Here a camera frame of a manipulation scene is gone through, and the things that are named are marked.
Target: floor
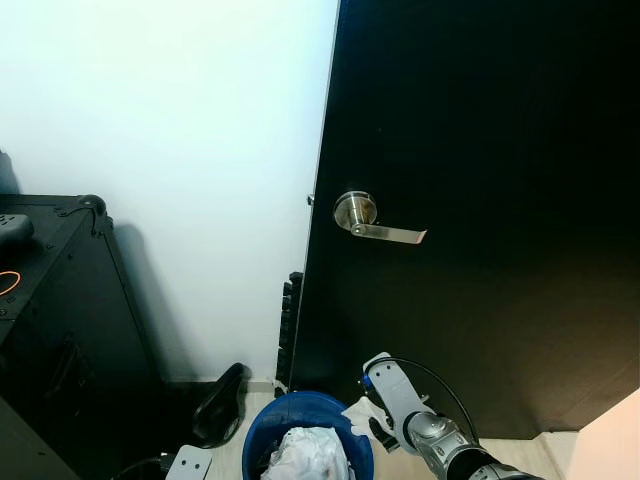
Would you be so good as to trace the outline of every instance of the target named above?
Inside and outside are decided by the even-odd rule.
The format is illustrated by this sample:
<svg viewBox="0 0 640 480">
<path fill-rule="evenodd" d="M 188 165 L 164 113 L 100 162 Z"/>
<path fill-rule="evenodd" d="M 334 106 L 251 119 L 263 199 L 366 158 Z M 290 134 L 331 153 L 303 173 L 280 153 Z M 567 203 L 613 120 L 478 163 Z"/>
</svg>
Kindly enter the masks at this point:
<svg viewBox="0 0 640 480">
<path fill-rule="evenodd" d="M 212 451 L 213 461 L 206 480 L 241 480 L 244 439 L 256 415 L 273 400 L 272 392 L 252 392 L 246 397 L 246 416 L 231 441 Z M 571 455 L 576 434 L 542 434 L 534 440 L 481 440 L 482 445 L 503 463 L 513 465 L 545 480 L 564 480 L 565 464 Z M 421 457 L 402 450 L 388 454 L 373 442 L 375 480 L 435 479 Z M 558 460 L 554 452 L 561 453 Z"/>
</svg>

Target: blue trash bin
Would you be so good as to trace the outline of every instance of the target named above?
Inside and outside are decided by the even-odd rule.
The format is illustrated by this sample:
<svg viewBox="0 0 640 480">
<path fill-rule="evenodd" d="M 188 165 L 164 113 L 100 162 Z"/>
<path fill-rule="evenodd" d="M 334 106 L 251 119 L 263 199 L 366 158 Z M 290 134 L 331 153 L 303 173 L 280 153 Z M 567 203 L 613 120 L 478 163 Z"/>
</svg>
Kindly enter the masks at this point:
<svg viewBox="0 0 640 480">
<path fill-rule="evenodd" d="M 373 480 L 373 452 L 365 436 L 351 433 L 351 422 L 341 413 L 347 407 L 329 395 L 294 392 L 264 407 L 251 424 L 242 451 L 242 478 L 256 480 L 255 467 L 267 448 L 278 443 L 293 427 L 333 427 L 356 475 L 356 480 Z"/>
</svg>

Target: black cabinet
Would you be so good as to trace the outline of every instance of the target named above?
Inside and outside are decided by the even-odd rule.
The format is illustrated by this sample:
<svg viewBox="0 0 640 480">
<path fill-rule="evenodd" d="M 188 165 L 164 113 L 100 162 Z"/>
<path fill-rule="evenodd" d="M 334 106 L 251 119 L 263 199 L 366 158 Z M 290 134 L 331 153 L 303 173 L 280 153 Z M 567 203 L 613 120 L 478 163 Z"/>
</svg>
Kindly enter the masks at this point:
<svg viewBox="0 0 640 480">
<path fill-rule="evenodd" d="M 0 463 L 55 454 L 80 478 L 108 479 L 157 454 L 160 381 L 104 202 L 0 195 L 3 213 L 28 215 L 35 232 L 0 251 L 0 270 L 22 277 L 0 296 L 0 408 L 50 450 L 25 441 L 19 461 L 0 451 Z M 0 425 L 0 444 L 9 435 Z"/>
</svg>

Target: door handle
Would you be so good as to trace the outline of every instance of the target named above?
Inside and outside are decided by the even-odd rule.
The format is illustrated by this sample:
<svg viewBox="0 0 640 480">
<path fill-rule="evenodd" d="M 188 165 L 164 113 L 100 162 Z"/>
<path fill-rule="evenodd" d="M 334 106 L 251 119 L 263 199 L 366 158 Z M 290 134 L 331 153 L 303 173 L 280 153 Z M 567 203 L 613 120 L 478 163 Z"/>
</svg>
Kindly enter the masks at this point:
<svg viewBox="0 0 640 480">
<path fill-rule="evenodd" d="M 416 232 L 373 225 L 377 215 L 376 202 L 367 192 L 347 192 L 338 198 L 333 209 L 333 218 L 336 223 L 356 237 L 417 245 L 422 242 L 424 234 L 427 233 L 426 230 Z"/>
</svg>

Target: orange cable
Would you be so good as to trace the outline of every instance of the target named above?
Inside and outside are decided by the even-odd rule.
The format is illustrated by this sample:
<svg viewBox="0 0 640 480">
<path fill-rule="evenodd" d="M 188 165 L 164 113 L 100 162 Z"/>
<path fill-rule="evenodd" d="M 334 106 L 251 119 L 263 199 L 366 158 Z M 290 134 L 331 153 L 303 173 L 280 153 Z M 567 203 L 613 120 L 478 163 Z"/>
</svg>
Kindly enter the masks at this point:
<svg viewBox="0 0 640 480">
<path fill-rule="evenodd" d="M 5 293 L 9 293 L 11 290 L 16 288 L 18 286 L 18 284 L 20 283 L 20 279 L 22 278 L 22 275 L 20 275 L 18 272 L 12 272 L 12 271 L 0 272 L 0 276 L 2 276 L 2 275 L 15 275 L 16 276 L 16 281 L 9 288 L 7 288 L 6 290 L 0 292 L 0 295 L 4 295 Z"/>
</svg>

